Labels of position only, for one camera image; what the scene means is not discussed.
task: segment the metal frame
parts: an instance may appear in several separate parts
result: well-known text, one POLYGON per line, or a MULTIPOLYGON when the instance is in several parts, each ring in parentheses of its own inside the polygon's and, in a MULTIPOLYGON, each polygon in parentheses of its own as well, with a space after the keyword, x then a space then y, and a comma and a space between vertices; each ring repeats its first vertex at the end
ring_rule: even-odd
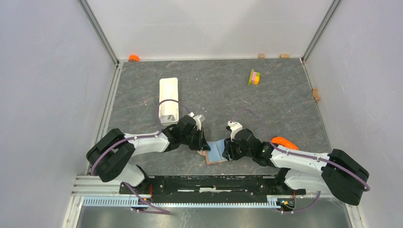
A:
MULTIPOLYGON (((115 67, 115 71, 112 76, 111 86, 109 87, 108 95, 106 97, 104 111, 102 112, 102 116, 99 122, 98 132, 96 133, 96 138, 94 139, 92 145, 95 145, 96 142, 101 140, 101 138, 105 136, 108 130, 109 119, 111 117, 112 107, 115 101, 117 85, 119 84, 120 74, 122 73, 122 66, 123 63, 119 63, 119 65, 115 67)), ((88 163, 86 173, 89 173, 89 171, 90 171, 90 164, 88 163)))
POLYGON ((303 63, 305 63, 309 56, 312 53, 312 50, 316 46, 317 42, 319 41, 320 37, 322 36, 323 32, 325 31, 327 25, 329 24, 330 19, 333 17, 336 9, 338 8, 339 4, 341 3, 342 0, 333 0, 332 4, 330 5, 329 9, 327 10, 325 17, 322 19, 322 22, 320 23, 319 27, 316 30, 316 33, 314 34, 314 37, 312 38, 311 42, 308 45, 307 50, 305 51, 304 55, 302 56, 301 60, 303 63))
MULTIPOLYGON (((153 203, 153 205, 161 208, 280 208, 276 202, 277 198, 267 197, 266 203, 153 203)), ((133 196, 86 196, 83 206, 148 208, 148 205, 139 204, 138 198, 133 196)))
POLYGON ((83 8, 84 13, 86 14, 91 26, 94 28, 95 33, 99 37, 102 45, 105 47, 109 57, 111 58, 112 62, 117 66, 119 64, 119 59, 117 58, 115 52, 113 51, 108 39, 105 36, 105 33, 102 31, 101 26, 96 19, 94 12, 92 11, 91 7, 89 6, 87 0, 78 0, 78 3, 83 8))
MULTIPOLYGON (((309 86, 311 87, 311 90, 312 90, 314 87, 312 86, 311 79, 309 78, 309 75, 308 75, 306 62, 303 62, 302 59, 301 59, 301 64, 302 64, 302 67, 304 68, 305 76, 307 77, 307 80, 309 82, 309 86)), ((328 134, 329 131, 327 130, 327 125, 326 125, 326 123, 325 123, 325 121, 323 119, 323 112, 322 112, 322 110, 320 109, 320 107, 319 107, 319 105, 317 103, 316 103, 316 108, 317 108, 317 111, 319 112, 320 121, 322 122, 323 128, 324 128, 325 133, 326 133, 326 139, 329 142, 330 148, 334 149, 333 143, 329 138, 329 134, 328 134)))
POLYGON ((81 208, 83 206, 84 197, 71 196, 68 203, 67 212, 64 216, 63 228, 76 228, 78 218, 80 217, 81 208))
POLYGON ((364 228, 357 206, 346 205, 348 217, 353 228, 364 228))

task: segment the orange cap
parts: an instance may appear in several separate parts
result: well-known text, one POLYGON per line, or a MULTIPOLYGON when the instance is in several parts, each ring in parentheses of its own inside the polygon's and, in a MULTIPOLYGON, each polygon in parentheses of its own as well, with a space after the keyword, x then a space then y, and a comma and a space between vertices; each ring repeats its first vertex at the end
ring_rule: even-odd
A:
POLYGON ((131 55, 129 56, 129 62, 138 62, 140 61, 140 58, 136 55, 131 55))
POLYGON ((279 145, 283 145, 292 150, 297 150, 297 151, 299 150, 296 145, 292 144, 290 141, 288 141, 287 139, 285 139, 283 137, 275 137, 271 140, 271 142, 279 144, 279 145))

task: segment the pink block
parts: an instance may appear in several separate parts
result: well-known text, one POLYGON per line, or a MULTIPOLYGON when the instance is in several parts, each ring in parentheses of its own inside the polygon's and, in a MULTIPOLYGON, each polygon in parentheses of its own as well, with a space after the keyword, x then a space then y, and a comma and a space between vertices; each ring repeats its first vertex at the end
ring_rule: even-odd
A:
POLYGON ((253 72, 252 74, 252 81, 256 81, 256 72, 253 72))

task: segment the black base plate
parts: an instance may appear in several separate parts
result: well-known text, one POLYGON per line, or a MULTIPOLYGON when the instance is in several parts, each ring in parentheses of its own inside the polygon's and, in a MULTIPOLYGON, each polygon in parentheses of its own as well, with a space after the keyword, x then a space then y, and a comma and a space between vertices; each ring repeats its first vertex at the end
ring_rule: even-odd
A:
MULTIPOLYGON (((150 176, 136 191, 150 194, 154 203, 263 203, 267 195, 292 195, 292 189, 277 188, 274 176, 223 175, 223 176, 150 176), (201 191, 201 188, 230 190, 222 192, 201 191)), ((121 186, 120 194, 132 194, 121 186)), ((305 195, 297 190, 297 195, 305 195)))

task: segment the wire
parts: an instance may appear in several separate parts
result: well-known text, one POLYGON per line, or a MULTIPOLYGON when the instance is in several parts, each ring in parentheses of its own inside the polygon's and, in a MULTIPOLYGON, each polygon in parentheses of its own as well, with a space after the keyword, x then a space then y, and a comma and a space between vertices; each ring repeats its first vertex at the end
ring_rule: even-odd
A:
POLYGON ((287 208, 289 208, 291 210, 294 210, 295 207, 297 206, 297 200, 296 199, 293 199, 293 200, 294 200, 294 207, 289 207, 288 204, 284 204, 284 206, 286 206, 287 208))
POLYGON ((282 152, 282 153, 285 153, 285 154, 291 154, 291 155, 298 156, 298 157, 303 157, 303 158, 310 158, 310 159, 313 159, 313 160, 319 160, 319 161, 321 161, 321 162, 326 162, 326 163, 328 163, 328 164, 331 164, 331 165, 335 166, 336 168, 339 168, 339 169, 341 169, 342 171, 346 172, 348 175, 352 176, 352 177, 355 178, 357 181, 359 181, 362 185, 364 185, 364 186, 365 186, 364 191, 369 191, 369 190, 371 189, 371 188, 369 187, 369 185, 368 185, 363 179, 361 179, 359 176, 355 175, 355 174, 354 174, 353 172, 351 172, 350 170, 344 168, 343 166, 341 166, 341 165, 339 165, 339 164, 337 164, 337 163, 335 163, 335 162, 333 162, 333 161, 330 161, 330 160, 327 160, 327 159, 323 159, 323 158, 317 158, 316 156, 311 156, 311 155, 306 155, 306 154, 299 154, 299 153, 294 153, 294 152, 287 152, 287 151, 285 151, 285 150, 283 150, 283 149, 280 149, 279 147, 277 147, 276 145, 274 145, 274 143, 272 143, 271 140, 269 139, 269 136, 267 135, 266 128, 264 127, 264 125, 263 125, 262 121, 260 120, 260 118, 258 117, 258 115, 256 115, 253 111, 251 111, 251 110, 249 110, 249 109, 242 109, 242 110, 238 111, 238 112, 235 114, 235 116, 231 119, 230 122, 233 122, 233 121, 235 120, 235 117, 237 117, 237 115, 238 115, 240 112, 242 112, 242 111, 248 111, 248 112, 250 112, 252 115, 254 115, 254 116, 256 117, 256 119, 258 120, 259 124, 262 125, 262 127, 263 127, 263 131, 264 131, 264 133, 265 133, 265 136, 266 136, 266 138, 267 138, 267 141, 270 143, 270 145, 271 145, 274 149, 276 149, 276 150, 278 150, 278 151, 280 151, 280 152, 282 152))
MULTIPOLYGON (((163 100, 163 101, 161 101, 159 104, 158 104, 158 107, 157 107, 157 113, 159 113, 159 110, 160 110, 160 105, 162 104, 162 103, 164 103, 164 102, 167 102, 167 101, 173 101, 173 102, 176 102, 176 103, 178 103, 178 104, 180 104, 184 109, 186 109, 186 111, 188 112, 188 113, 191 113, 190 111, 189 111, 189 109, 187 109, 184 105, 182 105, 179 101, 176 101, 176 100, 173 100, 173 99, 166 99, 166 100, 163 100)), ((143 139, 143 138, 154 138, 154 137, 157 137, 158 135, 160 135, 161 133, 162 133, 162 131, 163 131, 163 129, 162 129, 162 123, 161 123, 161 120, 160 120, 160 118, 159 118, 159 115, 157 115, 157 118, 158 118, 158 123, 160 124, 160 130, 158 131, 158 133, 157 134, 149 134, 149 135, 139 135, 139 136, 136 136, 137 137, 137 139, 143 139)), ((122 139, 122 140, 120 140, 120 141, 118 141, 118 142, 116 142, 115 144, 113 144, 112 146, 110 146, 105 152, 103 152, 102 154, 101 154, 101 156, 99 156, 98 157, 98 159, 94 162, 94 164, 92 165, 92 167, 91 167, 91 171, 90 171, 90 174, 91 174, 91 176, 95 176, 96 175, 96 173, 95 173, 95 168, 96 168, 96 166, 99 164, 99 162, 111 151, 111 150, 113 150, 115 147, 117 147, 118 145, 120 145, 120 144, 122 144, 122 143, 124 143, 124 142, 126 142, 126 141, 129 141, 129 140, 135 140, 135 137, 129 137, 129 138, 124 138, 124 139, 122 139)))
POLYGON ((141 198, 141 197, 137 194, 137 192, 133 189, 133 187, 132 187, 130 184, 128 184, 128 183, 126 183, 126 182, 122 182, 122 183, 123 183, 124 185, 126 185, 126 186, 130 189, 130 191, 131 191, 142 203, 148 205, 148 206, 151 207, 151 208, 154 208, 154 209, 156 209, 156 210, 159 210, 159 211, 138 210, 137 212, 139 212, 139 213, 148 213, 148 214, 162 214, 162 215, 169 215, 169 214, 171 214, 170 211, 164 210, 164 209, 159 208, 159 207, 156 207, 156 206, 154 206, 153 204, 151 204, 150 202, 145 201, 143 198, 141 198))
POLYGON ((319 200, 320 197, 320 191, 317 192, 316 198, 315 200, 311 203, 311 205, 307 206, 306 208, 302 208, 302 209, 298 209, 298 210, 293 210, 293 211, 282 211, 282 214, 294 214, 294 213, 298 213, 298 212, 302 212, 304 210, 308 210, 309 208, 313 207, 317 201, 319 200))
POLYGON ((291 201, 292 201, 293 199, 295 199, 296 196, 297 196, 297 191, 294 190, 294 192, 292 193, 291 201))

